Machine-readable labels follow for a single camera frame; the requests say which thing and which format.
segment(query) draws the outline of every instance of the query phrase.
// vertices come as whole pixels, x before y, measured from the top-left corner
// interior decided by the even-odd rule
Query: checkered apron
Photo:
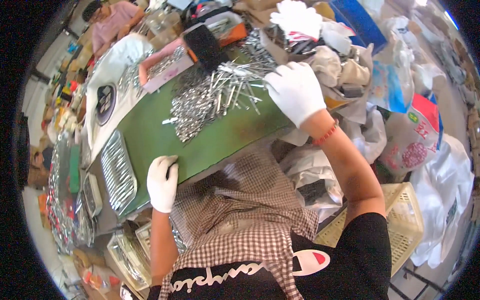
[[[170,216],[187,250],[164,278],[160,299],[177,270],[244,261],[264,262],[288,299],[303,299],[292,275],[290,233],[313,240],[318,216],[300,206],[267,149],[179,189]]]

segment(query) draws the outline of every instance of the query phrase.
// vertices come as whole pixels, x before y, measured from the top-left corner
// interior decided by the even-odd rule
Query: gloved hand
[[[179,166],[175,164],[178,156],[160,156],[154,159],[147,175],[147,190],[154,209],[161,213],[172,211],[173,201],[177,194]]]
[[[308,117],[327,107],[317,77],[305,62],[278,66],[264,80],[272,100],[298,128]]]

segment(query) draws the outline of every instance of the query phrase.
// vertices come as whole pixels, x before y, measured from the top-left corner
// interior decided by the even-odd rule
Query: dark hair
[[[82,13],[82,18],[85,22],[88,22],[97,9],[102,7],[102,3],[99,0],[90,2],[87,7],[85,7],[84,12]]]

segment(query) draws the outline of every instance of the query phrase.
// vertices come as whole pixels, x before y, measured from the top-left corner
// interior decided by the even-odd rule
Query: black t-shirt
[[[314,244],[293,232],[291,237],[295,284],[305,299],[388,299],[392,256],[387,223],[380,214],[352,220],[336,248]],[[185,268],[176,271],[170,282],[175,291],[169,299],[286,298],[260,262]],[[160,289],[152,287],[148,299],[157,299]]]

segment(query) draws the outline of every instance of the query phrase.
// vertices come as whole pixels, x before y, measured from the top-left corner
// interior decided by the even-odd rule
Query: blue plastic bag
[[[392,65],[373,62],[372,86],[368,102],[392,112],[407,113],[410,103],[403,102],[400,81]]]

